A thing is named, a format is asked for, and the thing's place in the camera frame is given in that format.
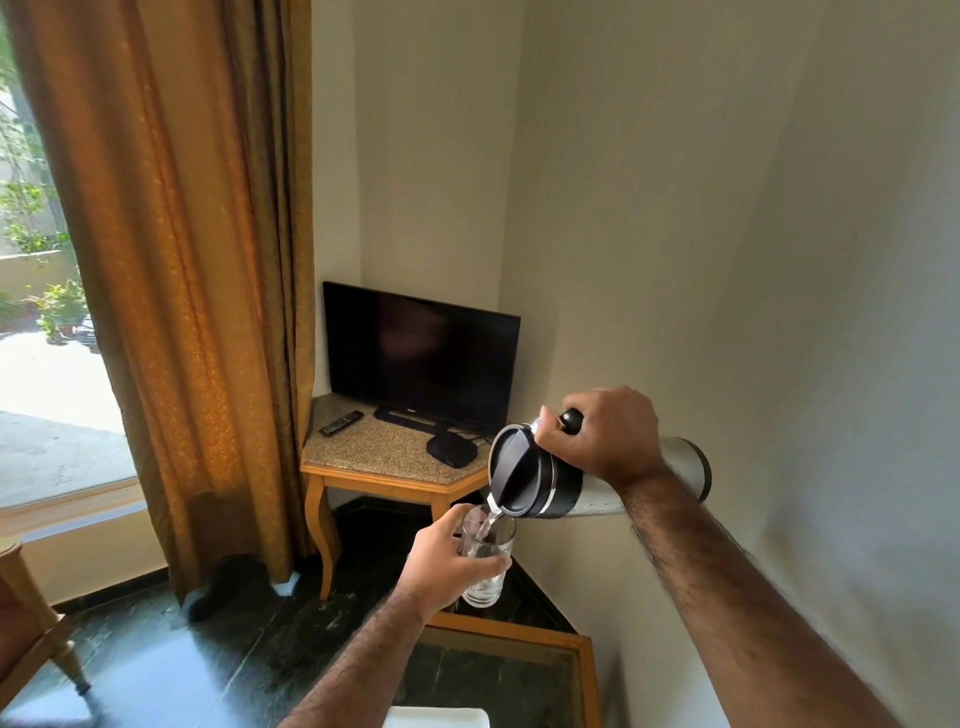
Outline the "person's left hand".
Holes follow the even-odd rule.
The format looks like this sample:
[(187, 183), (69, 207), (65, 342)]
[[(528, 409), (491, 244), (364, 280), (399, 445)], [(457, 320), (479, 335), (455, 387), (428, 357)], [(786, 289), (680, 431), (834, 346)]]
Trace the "person's left hand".
[(481, 581), (504, 575), (512, 565), (501, 552), (484, 558), (463, 556), (459, 541), (441, 541), (441, 518), (419, 530), (393, 597), (414, 609), (422, 624)]

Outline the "person's right hand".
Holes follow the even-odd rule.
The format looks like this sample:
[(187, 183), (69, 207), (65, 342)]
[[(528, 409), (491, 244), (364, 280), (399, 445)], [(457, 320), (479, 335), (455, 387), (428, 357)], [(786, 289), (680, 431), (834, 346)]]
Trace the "person's right hand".
[(649, 397), (628, 387), (568, 394), (564, 409), (582, 414), (593, 436), (587, 474), (606, 481), (619, 494), (634, 487), (671, 478), (660, 445), (658, 418)]

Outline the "steel flask with black lid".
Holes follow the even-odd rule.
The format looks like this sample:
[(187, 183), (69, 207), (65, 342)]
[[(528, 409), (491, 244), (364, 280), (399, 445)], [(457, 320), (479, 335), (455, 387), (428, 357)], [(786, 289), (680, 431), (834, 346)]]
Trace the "steel flask with black lid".
[[(624, 512), (621, 498), (606, 481), (536, 444), (539, 423), (507, 425), (493, 439), (487, 460), (488, 511), (498, 517), (546, 520)], [(703, 503), (712, 490), (713, 471), (702, 449), (675, 436), (661, 437), (659, 445), (668, 469)]]

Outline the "person's right forearm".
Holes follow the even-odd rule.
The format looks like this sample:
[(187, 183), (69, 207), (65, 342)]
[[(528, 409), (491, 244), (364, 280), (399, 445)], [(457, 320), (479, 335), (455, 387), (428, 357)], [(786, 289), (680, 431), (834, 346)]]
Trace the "person's right forearm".
[(904, 728), (665, 465), (615, 488), (730, 728)]

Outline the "person's left forearm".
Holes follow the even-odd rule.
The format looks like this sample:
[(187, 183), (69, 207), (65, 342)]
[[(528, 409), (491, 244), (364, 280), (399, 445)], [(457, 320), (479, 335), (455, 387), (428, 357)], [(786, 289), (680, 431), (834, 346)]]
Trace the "person's left forearm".
[(431, 613), (398, 586), (277, 728), (383, 728)]

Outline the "black set-top box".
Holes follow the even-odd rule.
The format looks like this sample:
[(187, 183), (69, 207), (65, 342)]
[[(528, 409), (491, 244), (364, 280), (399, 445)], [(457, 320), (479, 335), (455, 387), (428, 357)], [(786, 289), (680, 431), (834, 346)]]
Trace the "black set-top box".
[(478, 457), (478, 446), (473, 440), (449, 430), (433, 435), (425, 450), (427, 455), (455, 470), (469, 466)]

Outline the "wooden stone-topped corner table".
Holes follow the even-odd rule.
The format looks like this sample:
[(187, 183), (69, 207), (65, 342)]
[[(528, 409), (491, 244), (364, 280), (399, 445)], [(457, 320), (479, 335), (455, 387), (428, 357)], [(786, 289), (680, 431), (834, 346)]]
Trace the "wooden stone-topped corner table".
[[(319, 433), (354, 410), (365, 413), (358, 423), (331, 438)], [(488, 485), (486, 441), (480, 441), (474, 462), (451, 468), (426, 453), (428, 433), (389, 423), (374, 412), (374, 407), (340, 394), (321, 394), (311, 403), (299, 470), (305, 478), (304, 520), (321, 560), (321, 603), (330, 599), (342, 553), (330, 490), (427, 505), (432, 519), (438, 520), (452, 504)]]

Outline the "wooden glass-topped table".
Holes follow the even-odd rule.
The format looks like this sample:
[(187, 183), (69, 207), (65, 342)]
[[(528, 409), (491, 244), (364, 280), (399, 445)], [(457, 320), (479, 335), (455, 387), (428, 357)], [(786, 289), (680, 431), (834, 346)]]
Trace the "wooden glass-topped table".
[(441, 612), (392, 706), (478, 708), (489, 728), (603, 728), (589, 637)]

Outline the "black flat television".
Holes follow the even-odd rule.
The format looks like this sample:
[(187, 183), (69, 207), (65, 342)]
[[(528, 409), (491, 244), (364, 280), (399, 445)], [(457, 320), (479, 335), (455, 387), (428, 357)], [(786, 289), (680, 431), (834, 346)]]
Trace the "black flat television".
[(471, 431), (507, 424), (522, 318), (324, 281), (331, 392)]

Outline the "white paper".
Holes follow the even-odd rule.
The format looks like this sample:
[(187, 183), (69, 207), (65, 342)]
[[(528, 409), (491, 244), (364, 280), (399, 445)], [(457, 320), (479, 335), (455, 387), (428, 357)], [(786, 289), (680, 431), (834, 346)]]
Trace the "white paper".
[(382, 728), (490, 728), (485, 710), (393, 706)]

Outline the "orange patterned curtain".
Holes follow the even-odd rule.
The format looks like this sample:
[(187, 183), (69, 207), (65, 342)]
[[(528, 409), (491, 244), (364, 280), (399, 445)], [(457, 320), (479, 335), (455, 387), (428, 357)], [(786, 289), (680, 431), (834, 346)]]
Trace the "orange patterned curtain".
[(312, 551), (310, 0), (0, 0), (170, 581)]

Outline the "wooden chair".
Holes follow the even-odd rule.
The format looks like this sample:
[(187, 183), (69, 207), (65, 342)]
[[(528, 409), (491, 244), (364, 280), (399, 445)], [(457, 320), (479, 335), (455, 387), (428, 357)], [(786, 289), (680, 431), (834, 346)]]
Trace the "wooden chair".
[(78, 695), (90, 692), (69, 617), (46, 601), (32, 577), (18, 540), (0, 537), (0, 712), (48, 663), (73, 683)]

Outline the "window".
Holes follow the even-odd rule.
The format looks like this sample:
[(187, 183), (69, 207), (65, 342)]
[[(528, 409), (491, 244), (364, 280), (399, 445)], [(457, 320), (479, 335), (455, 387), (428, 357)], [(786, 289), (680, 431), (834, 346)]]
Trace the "window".
[(0, 518), (136, 512), (142, 489), (0, 0)]

